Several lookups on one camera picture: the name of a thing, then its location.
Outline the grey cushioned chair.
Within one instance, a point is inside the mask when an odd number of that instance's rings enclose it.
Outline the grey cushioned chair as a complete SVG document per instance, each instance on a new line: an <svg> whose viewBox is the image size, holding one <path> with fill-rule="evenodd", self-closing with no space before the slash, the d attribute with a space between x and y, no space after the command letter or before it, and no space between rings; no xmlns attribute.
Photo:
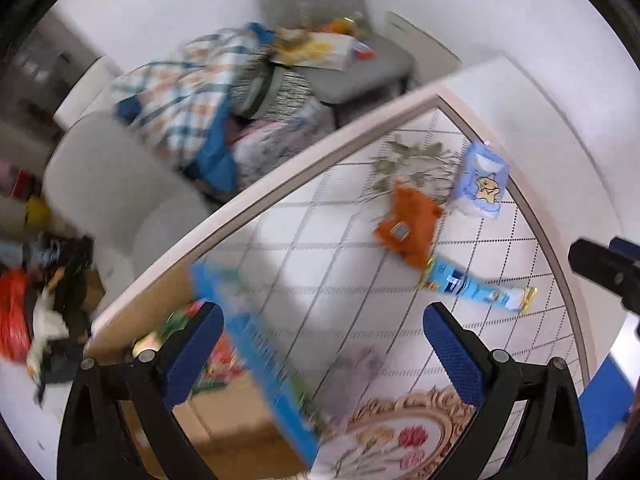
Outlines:
<svg viewBox="0 0 640 480"><path fill-rule="evenodd" d="M281 36L276 61L295 68L317 99L339 106L398 84L413 57L373 30L364 0L257 0L262 21Z"/></svg>

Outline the striped hat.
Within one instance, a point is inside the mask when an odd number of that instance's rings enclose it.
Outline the striped hat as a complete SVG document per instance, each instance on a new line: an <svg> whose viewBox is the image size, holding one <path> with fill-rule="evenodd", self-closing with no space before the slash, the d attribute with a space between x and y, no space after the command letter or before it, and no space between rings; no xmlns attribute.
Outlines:
<svg viewBox="0 0 640 480"><path fill-rule="evenodd" d="M230 108L236 118L280 122L311 98L311 86L303 75L266 58L252 58L232 84Z"/></svg>

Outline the lilac cloth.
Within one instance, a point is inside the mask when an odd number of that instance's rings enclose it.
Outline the lilac cloth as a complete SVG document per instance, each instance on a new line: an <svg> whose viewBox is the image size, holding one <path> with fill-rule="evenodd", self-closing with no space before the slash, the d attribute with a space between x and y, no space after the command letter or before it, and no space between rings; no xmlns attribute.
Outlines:
<svg viewBox="0 0 640 480"><path fill-rule="evenodd" d="M318 392L318 405L329 426L343 432L367 386L378 377L383 356L373 347L349 348L330 367Z"/></svg>

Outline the red plastic bag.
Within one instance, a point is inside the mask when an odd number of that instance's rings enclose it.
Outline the red plastic bag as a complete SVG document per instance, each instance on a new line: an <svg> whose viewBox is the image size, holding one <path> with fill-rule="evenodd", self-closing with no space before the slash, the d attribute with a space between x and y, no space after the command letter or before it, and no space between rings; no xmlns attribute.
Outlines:
<svg viewBox="0 0 640 480"><path fill-rule="evenodd" d="M30 347L25 321L28 277L18 269L6 270L0 282L0 353L3 359L25 363Z"/></svg>

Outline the yellow bucket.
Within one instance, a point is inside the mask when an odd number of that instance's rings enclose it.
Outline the yellow bucket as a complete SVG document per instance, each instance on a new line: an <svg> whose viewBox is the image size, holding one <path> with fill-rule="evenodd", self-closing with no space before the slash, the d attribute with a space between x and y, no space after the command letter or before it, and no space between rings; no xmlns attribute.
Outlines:
<svg viewBox="0 0 640 480"><path fill-rule="evenodd" d="M51 209L43 197L32 195L24 203L24 227L27 231L47 231L51 218Z"/></svg>

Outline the blue tube package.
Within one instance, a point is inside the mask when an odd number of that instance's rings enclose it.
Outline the blue tube package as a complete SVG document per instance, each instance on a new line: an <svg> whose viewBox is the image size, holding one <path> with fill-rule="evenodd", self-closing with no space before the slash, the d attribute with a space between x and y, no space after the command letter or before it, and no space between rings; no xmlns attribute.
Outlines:
<svg viewBox="0 0 640 480"><path fill-rule="evenodd" d="M419 286L516 313L526 311L537 295L536 287L491 285L441 256L427 261Z"/></svg>

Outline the plaid blanket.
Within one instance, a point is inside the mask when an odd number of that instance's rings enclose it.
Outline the plaid blanket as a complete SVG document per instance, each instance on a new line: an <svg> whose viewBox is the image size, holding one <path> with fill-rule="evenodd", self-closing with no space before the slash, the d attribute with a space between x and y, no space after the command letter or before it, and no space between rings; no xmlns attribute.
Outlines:
<svg viewBox="0 0 640 480"><path fill-rule="evenodd" d="M273 38L249 22L183 44L112 82L115 113L156 157L182 169L201 151L250 55Z"/></svg>

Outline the white chair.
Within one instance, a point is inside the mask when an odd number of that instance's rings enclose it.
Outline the white chair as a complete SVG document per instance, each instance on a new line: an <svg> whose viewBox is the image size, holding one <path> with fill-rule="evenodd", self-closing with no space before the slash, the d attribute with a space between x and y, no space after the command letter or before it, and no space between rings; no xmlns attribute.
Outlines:
<svg viewBox="0 0 640 480"><path fill-rule="evenodd" d="M111 86L122 70L108 56L98 58L80 77L53 115L55 123L67 131L80 118L93 112L112 110Z"/></svg>

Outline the white goose plush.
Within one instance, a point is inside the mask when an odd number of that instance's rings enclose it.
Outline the white goose plush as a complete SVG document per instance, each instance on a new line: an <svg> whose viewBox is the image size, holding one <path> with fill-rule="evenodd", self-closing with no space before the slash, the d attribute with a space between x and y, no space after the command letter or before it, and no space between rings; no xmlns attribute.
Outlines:
<svg viewBox="0 0 640 480"><path fill-rule="evenodd" d="M64 268L55 271L53 278L43 286L32 311L34 336L26 356L26 368L34 382L40 381L44 352L49 342L70 336L64 318L54 310L55 289L64 278L64 273Z"/></svg>

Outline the light blue tissue pack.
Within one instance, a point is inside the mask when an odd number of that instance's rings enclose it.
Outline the light blue tissue pack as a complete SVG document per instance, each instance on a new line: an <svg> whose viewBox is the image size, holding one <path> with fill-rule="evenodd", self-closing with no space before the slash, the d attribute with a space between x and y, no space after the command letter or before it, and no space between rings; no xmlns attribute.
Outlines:
<svg viewBox="0 0 640 480"><path fill-rule="evenodd" d="M498 218L510 165L482 142L466 149L451 190L449 205L471 217Z"/></svg>

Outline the orange snack packet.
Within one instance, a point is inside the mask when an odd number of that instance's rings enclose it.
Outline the orange snack packet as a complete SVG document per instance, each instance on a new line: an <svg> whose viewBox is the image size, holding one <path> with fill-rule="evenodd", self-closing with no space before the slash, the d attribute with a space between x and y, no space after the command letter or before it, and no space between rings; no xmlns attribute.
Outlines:
<svg viewBox="0 0 640 480"><path fill-rule="evenodd" d="M431 197L396 181L390 213L373 231L376 239L408 266L423 270L431 255L436 224L444 210Z"/></svg>

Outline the yellow tissue box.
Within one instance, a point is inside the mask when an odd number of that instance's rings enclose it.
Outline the yellow tissue box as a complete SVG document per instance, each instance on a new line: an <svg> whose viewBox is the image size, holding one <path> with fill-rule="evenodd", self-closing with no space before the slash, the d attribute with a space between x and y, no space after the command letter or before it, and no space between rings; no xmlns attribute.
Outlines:
<svg viewBox="0 0 640 480"><path fill-rule="evenodd" d="M286 67L344 72L356 56L356 44L358 41L352 36L311 32L294 47L276 47L271 61Z"/></svg>

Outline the open cardboard box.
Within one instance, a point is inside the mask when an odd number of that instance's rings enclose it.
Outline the open cardboard box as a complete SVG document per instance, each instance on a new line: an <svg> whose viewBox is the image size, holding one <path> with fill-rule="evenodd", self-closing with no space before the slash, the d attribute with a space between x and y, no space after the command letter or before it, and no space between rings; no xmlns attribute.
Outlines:
<svg viewBox="0 0 640 480"><path fill-rule="evenodd" d="M320 448L316 408L280 342L259 314L267 278L258 261L253 282L236 249L214 249L193 266L160 277L121 311L107 309L87 356L131 361L167 349L171 336L211 302L221 320L162 371L165 401L195 451L221 479L290 476L307 470Z"/></svg>

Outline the small brown cardboard box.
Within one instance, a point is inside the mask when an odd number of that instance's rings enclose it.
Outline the small brown cardboard box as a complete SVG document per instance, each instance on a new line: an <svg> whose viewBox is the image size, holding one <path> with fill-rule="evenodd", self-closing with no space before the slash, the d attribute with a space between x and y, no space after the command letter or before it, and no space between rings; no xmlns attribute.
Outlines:
<svg viewBox="0 0 640 480"><path fill-rule="evenodd" d="M84 279L86 284L86 296L81 305L85 312L93 312L105 296L105 289L96 270L85 270Z"/></svg>

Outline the red floral snack packet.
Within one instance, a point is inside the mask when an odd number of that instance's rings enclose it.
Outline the red floral snack packet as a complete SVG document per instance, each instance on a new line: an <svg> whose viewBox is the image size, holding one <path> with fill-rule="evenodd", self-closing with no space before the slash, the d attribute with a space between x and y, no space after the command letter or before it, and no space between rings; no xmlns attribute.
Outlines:
<svg viewBox="0 0 640 480"><path fill-rule="evenodd" d="M203 366L191 392L199 394L226 388L246 372L244 361L224 330Z"/></svg>

